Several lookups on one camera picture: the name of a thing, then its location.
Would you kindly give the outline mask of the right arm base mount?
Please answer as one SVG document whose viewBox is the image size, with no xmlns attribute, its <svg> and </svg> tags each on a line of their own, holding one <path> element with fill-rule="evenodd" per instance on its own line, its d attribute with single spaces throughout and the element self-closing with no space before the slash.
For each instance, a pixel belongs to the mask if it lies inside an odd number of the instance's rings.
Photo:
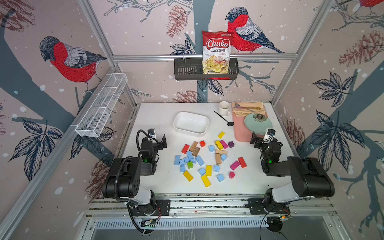
<svg viewBox="0 0 384 240">
<path fill-rule="evenodd" d="M 251 215 L 291 214 L 288 204 L 275 203 L 273 201 L 267 203 L 267 201 L 264 199 L 248 199 L 248 203 L 245 204 L 245 208 L 248 208 L 250 210 Z"/>
</svg>

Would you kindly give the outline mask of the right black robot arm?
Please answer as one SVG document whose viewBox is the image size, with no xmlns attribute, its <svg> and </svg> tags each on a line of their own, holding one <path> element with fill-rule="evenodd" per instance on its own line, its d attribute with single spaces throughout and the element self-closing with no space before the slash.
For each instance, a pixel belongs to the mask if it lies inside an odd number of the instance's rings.
<svg viewBox="0 0 384 240">
<path fill-rule="evenodd" d="M 304 199 L 329 198 L 335 186 L 316 158 L 287 157 L 280 161 L 283 143 L 275 138 L 276 131 L 268 129 L 264 137 L 252 133 L 250 144 L 261 151 L 261 167 L 268 177 L 290 177 L 291 182 L 266 191 L 263 208 L 268 213 L 287 210 L 288 204 Z"/>
</svg>

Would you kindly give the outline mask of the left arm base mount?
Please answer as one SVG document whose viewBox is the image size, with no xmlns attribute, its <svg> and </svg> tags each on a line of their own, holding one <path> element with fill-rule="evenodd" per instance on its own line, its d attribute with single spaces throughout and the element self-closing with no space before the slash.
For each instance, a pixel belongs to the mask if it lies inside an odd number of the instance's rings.
<svg viewBox="0 0 384 240">
<path fill-rule="evenodd" d="M 155 200 L 148 205 L 129 206 L 134 217 L 158 217 L 168 216 L 170 214 L 170 200 Z"/>
</svg>

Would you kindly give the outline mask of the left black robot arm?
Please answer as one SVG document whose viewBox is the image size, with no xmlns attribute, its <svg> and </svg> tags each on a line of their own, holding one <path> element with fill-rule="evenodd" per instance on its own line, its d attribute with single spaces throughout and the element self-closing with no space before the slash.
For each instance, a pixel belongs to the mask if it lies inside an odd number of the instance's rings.
<svg viewBox="0 0 384 240">
<path fill-rule="evenodd" d="M 116 158 L 102 187 L 104 198 L 127 204 L 140 216 L 159 214 L 155 193 L 140 186 L 142 176 L 153 176 L 160 159 L 158 152 L 167 148 L 166 136 L 159 141 L 139 130 L 136 135 L 138 155 Z"/>
</svg>

